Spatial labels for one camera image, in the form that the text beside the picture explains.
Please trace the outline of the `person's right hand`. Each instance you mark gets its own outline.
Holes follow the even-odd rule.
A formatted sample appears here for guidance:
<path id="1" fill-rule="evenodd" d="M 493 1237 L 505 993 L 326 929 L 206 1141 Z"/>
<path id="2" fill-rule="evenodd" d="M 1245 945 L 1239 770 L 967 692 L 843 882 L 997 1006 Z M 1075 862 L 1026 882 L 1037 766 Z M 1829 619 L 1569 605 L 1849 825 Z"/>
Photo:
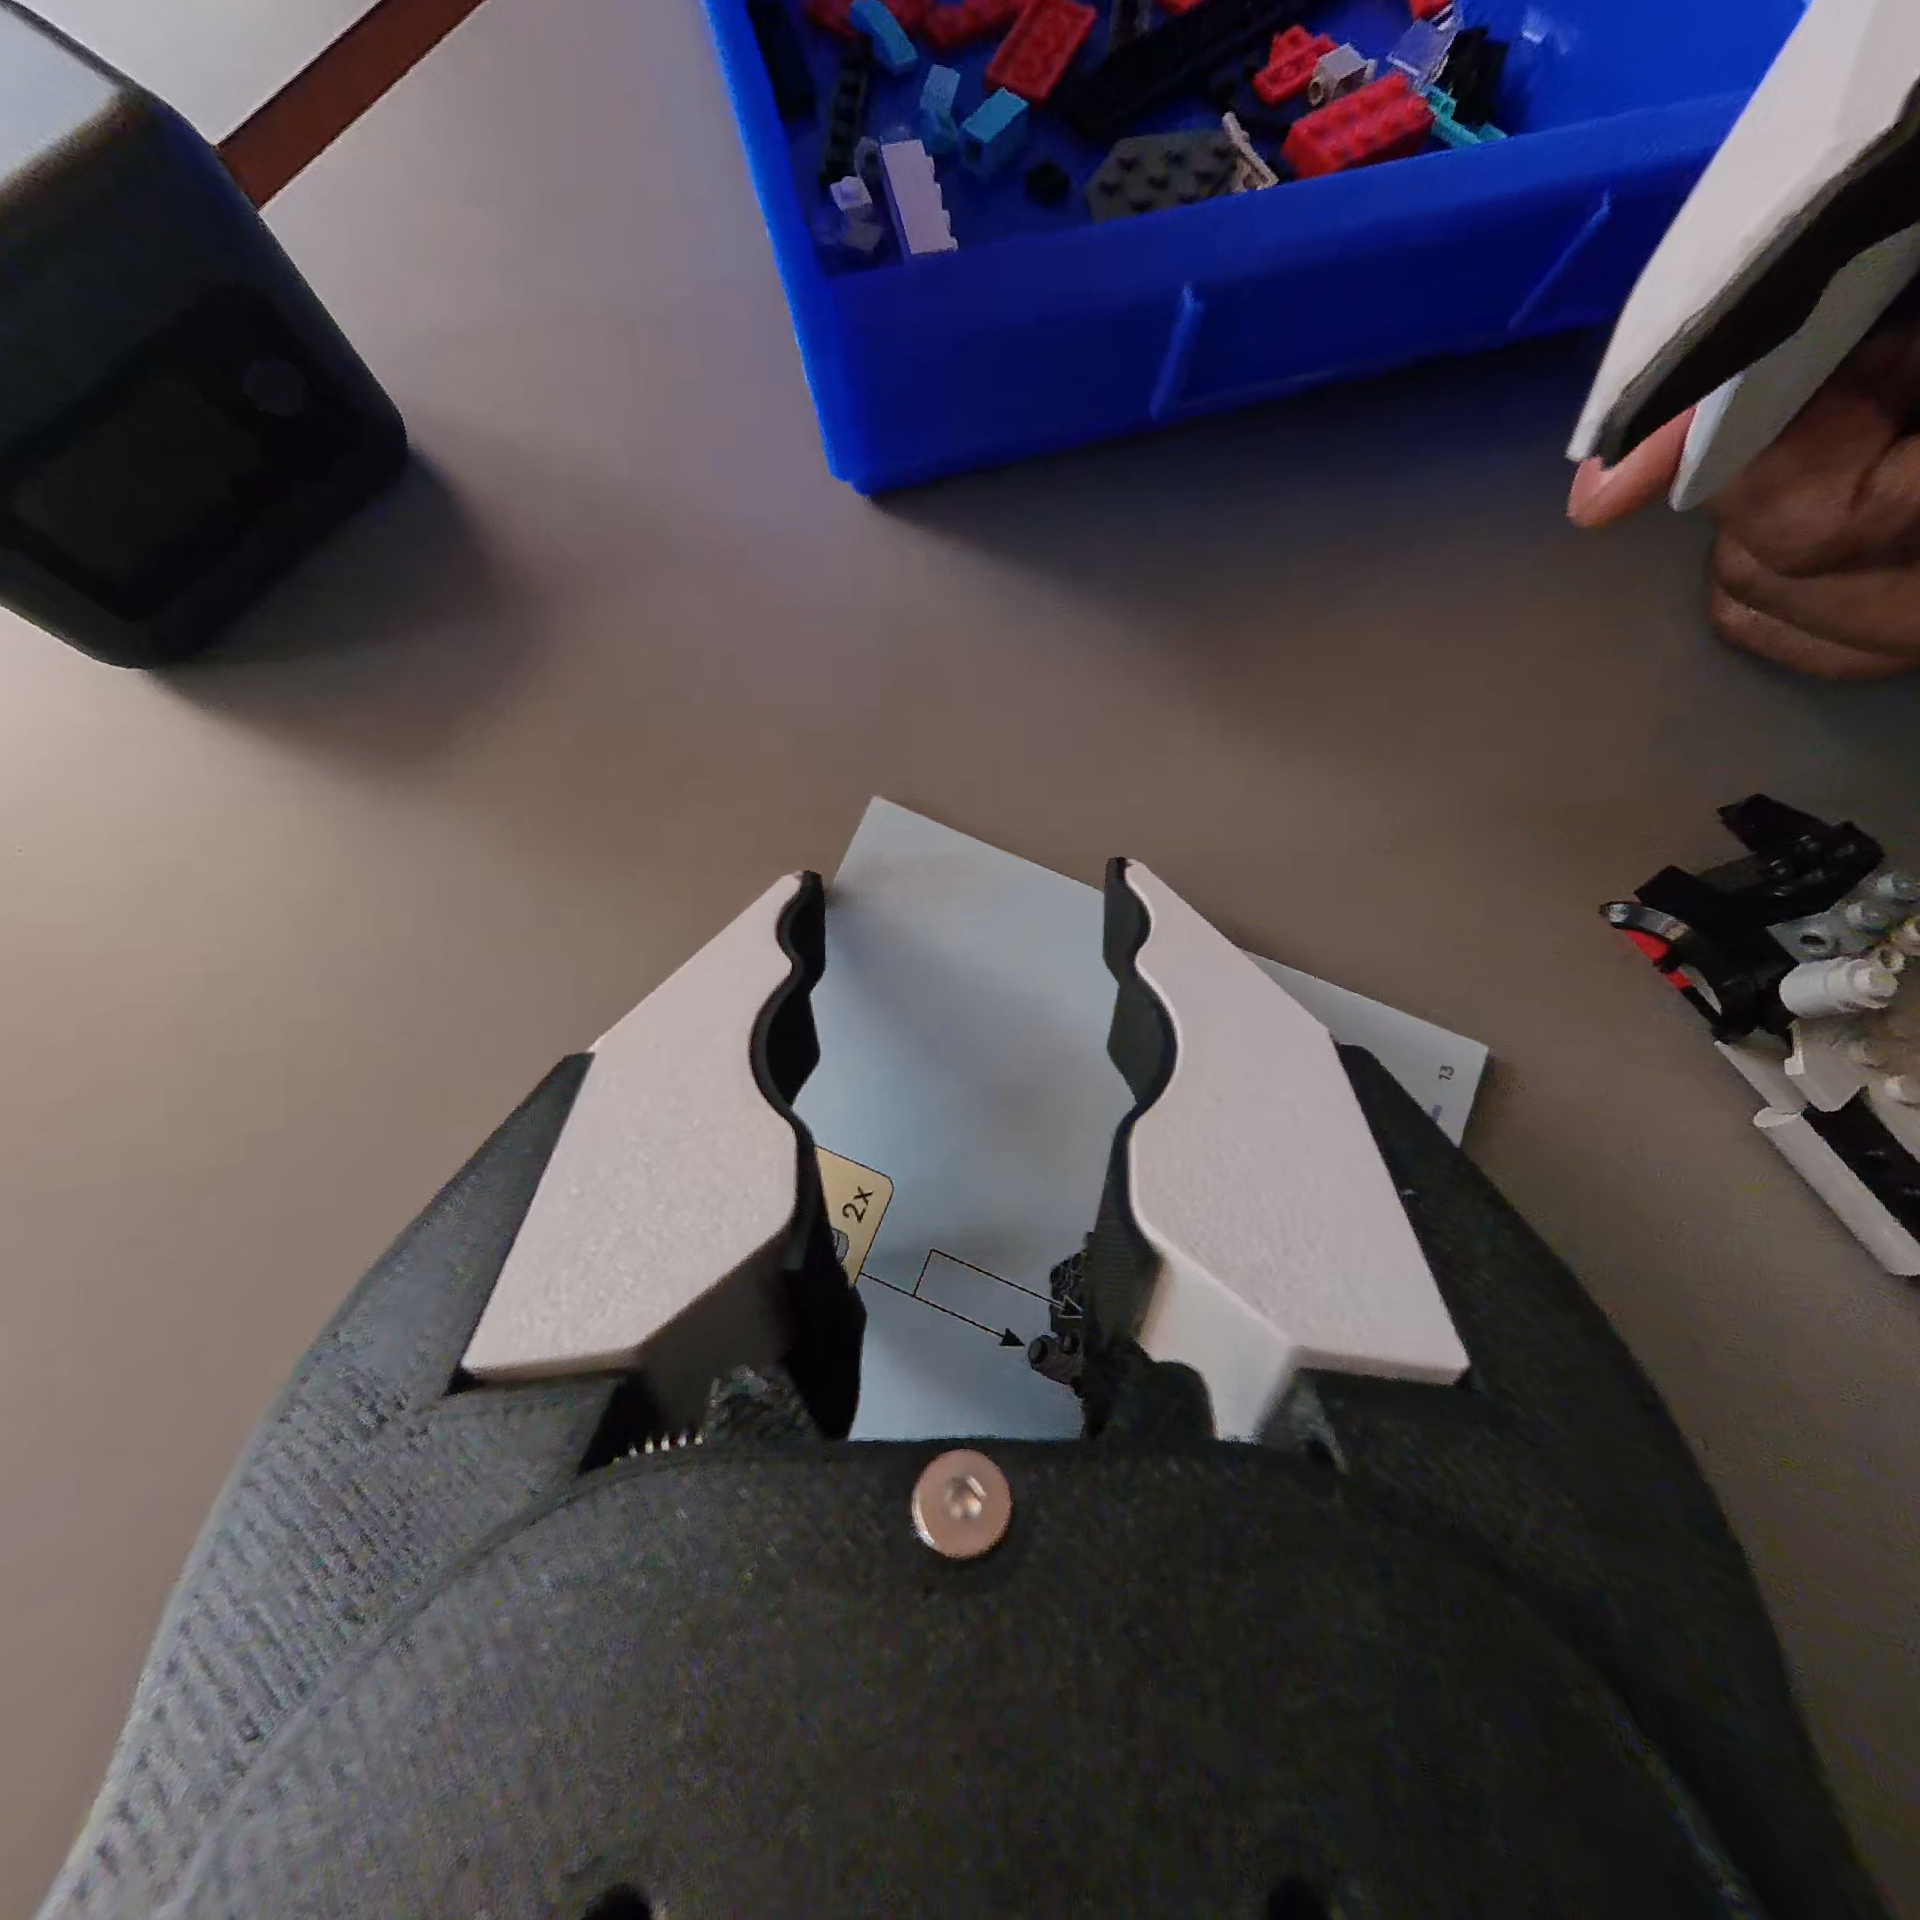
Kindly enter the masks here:
<path id="1" fill-rule="evenodd" d="M 1917 668 L 1917 319 L 1881 324 L 1710 503 L 1707 622 L 1814 682 Z"/>

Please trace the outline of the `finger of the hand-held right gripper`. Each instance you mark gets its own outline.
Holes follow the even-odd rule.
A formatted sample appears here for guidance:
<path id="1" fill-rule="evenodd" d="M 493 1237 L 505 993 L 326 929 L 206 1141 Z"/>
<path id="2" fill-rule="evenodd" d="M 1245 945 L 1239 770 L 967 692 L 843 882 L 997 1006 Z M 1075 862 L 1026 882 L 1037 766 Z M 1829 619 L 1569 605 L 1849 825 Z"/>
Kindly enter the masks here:
<path id="1" fill-rule="evenodd" d="M 1648 259 L 1568 457 L 1616 466 L 1917 223 L 1917 5 L 1811 2 Z"/>

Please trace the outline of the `grey toy brick model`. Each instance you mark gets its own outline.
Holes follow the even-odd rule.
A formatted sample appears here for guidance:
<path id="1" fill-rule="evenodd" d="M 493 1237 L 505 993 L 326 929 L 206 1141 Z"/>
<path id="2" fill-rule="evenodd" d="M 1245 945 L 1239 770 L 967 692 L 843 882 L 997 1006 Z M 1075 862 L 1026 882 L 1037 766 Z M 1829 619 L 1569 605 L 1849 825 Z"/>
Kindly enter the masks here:
<path id="1" fill-rule="evenodd" d="M 1914 865 L 1765 793 L 1718 822 L 1737 857 L 1663 866 L 1599 914 L 1707 1027 L 1771 1150 L 1881 1270 L 1914 1279 Z"/>

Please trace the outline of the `pile of red black toy bricks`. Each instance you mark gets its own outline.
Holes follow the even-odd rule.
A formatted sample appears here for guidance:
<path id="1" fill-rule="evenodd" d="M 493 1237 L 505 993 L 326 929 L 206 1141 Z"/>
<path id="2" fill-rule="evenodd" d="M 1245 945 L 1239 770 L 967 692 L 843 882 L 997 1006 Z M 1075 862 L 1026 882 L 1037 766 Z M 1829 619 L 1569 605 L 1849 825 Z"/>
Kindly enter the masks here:
<path id="1" fill-rule="evenodd" d="M 749 2 L 827 271 L 1497 145 L 1509 43 L 1461 5 Z"/>

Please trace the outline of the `blue plastic bin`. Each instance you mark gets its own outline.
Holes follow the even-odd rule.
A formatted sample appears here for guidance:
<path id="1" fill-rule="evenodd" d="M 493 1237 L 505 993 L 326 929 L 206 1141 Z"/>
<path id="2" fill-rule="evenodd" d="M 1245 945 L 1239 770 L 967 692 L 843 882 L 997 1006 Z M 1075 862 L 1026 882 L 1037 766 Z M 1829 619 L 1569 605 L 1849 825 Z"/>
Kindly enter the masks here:
<path id="1" fill-rule="evenodd" d="M 1501 139 L 1430 142 L 1102 223 L 1087 183 L 1128 135 L 1235 111 L 1261 153 L 1283 138 L 1225 77 L 1190 73 L 1159 110 L 1081 138 L 1059 98 L 1102 63 L 1111 5 L 1015 158 L 977 178 L 936 159 L 954 250 L 873 262 L 827 243 L 819 181 L 847 41 L 782 5 L 776 81 L 752 5 L 704 5 L 737 139 L 797 332 L 827 466 L 859 494 L 1009 463 L 1376 378 L 1433 357 L 1606 329 L 1803 5 L 1461 5 L 1506 43 Z"/>

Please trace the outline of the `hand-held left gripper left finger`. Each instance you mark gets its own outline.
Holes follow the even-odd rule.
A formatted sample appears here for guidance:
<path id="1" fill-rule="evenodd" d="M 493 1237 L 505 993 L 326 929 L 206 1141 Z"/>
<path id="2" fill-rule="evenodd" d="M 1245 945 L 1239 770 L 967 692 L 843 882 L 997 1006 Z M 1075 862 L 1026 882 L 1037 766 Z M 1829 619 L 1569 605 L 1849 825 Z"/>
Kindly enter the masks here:
<path id="1" fill-rule="evenodd" d="M 856 1415 L 865 1309 L 797 1098 L 819 1060 L 824 882 L 776 878 L 590 1049 L 461 1366 L 629 1375 L 669 1431 L 737 1369 L 810 1425 Z"/>

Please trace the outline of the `toy instruction booklet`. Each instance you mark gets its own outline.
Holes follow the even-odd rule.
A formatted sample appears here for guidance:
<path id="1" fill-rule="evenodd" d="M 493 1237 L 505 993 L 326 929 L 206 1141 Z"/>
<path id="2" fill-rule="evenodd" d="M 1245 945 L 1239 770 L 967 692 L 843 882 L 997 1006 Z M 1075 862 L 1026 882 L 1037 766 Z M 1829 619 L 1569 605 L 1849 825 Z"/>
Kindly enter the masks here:
<path id="1" fill-rule="evenodd" d="M 1048 1270 L 1095 1228 L 1131 1106 L 1111 1053 L 1102 894 L 871 801 L 827 889 L 810 995 L 816 1145 L 890 1193 L 856 1294 L 856 1443 L 1059 1438 L 1081 1404 L 1026 1351 Z M 1457 1143 L 1485 1045 L 1259 955 L 1335 1045 L 1369 1052 Z"/>

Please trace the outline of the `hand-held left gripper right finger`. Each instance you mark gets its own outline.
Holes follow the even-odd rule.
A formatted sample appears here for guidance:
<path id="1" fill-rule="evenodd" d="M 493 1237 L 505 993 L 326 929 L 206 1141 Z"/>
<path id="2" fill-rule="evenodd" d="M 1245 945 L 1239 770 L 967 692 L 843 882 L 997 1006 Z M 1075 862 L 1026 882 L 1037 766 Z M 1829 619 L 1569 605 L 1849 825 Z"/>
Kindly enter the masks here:
<path id="1" fill-rule="evenodd" d="M 1298 1375 L 1454 1388 L 1470 1356 L 1327 1029 L 1142 862 L 1104 878 L 1131 1095 L 1082 1277 L 1087 1369 L 1183 1369 L 1223 1443 Z"/>

